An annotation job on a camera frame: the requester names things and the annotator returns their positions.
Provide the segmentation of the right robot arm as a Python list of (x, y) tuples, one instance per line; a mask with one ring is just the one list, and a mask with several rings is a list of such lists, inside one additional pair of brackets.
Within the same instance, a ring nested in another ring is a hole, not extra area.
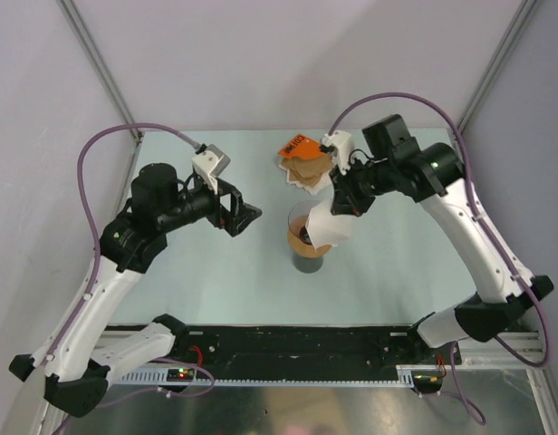
[(444, 231), (476, 287), (468, 299), (410, 327), (407, 344), (414, 361), (429, 363), (447, 343), (490, 341), (553, 291), (550, 277), (534, 275), (502, 239), (449, 145), (422, 149), (398, 114), (362, 134), (372, 154), (365, 161), (352, 156), (349, 133), (337, 130), (321, 139), (321, 151), (337, 159), (330, 172), (332, 214), (360, 217), (389, 192), (411, 198)]

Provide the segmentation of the white paper coffee filter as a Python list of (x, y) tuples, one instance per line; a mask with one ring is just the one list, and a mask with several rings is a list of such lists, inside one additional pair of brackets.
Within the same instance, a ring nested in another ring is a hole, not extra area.
[(310, 209), (305, 229), (314, 248), (336, 247), (346, 241), (352, 232), (353, 216), (333, 215), (332, 202), (325, 199)]

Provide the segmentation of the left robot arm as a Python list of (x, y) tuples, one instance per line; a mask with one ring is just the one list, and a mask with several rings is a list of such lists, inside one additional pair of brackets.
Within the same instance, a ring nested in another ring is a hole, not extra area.
[(91, 276), (85, 278), (53, 336), (32, 354), (19, 354), (10, 372), (26, 381), (44, 366), (44, 399), (80, 418), (94, 410), (110, 386), (140, 366), (161, 358), (172, 362), (189, 353), (189, 329), (162, 314), (144, 329), (107, 348), (95, 348), (101, 333), (129, 290), (166, 249), (167, 234), (200, 219), (240, 235), (262, 211), (226, 181), (210, 189), (197, 173), (182, 181), (174, 167), (153, 163), (131, 182), (124, 208), (103, 230)]

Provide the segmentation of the pink glass dripper cone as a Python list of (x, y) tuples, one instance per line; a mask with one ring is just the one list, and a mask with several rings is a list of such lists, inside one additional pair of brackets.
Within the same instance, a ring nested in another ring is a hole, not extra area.
[(306, 229), (306, 222), (311, 210), (319, 204), (316, 200), (306, 200), (297, 203), (289, 213), (288, 227), (290, 233), (306, 245), (311, 245), (311, 239)]

